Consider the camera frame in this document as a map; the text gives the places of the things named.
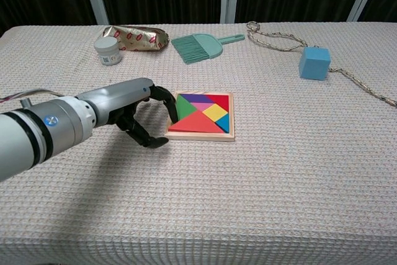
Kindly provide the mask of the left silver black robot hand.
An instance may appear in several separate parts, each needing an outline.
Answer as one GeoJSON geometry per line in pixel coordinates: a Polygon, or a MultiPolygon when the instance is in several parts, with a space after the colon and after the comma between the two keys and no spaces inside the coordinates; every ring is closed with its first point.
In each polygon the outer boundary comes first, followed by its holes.
{"type": "Polygon", "coordinates": [[[172,123],[178,119],[175,97],[165,88],[157,86],[151,79],[136,78],[103,88],[87,91],[76,96],[87,102],[96,114],[96,127],[116,125],[139,145],[159,148],[169,140],[166,137],[152,137],[134,118],[141,102],[150,99],[163,102],[172,123]]]}

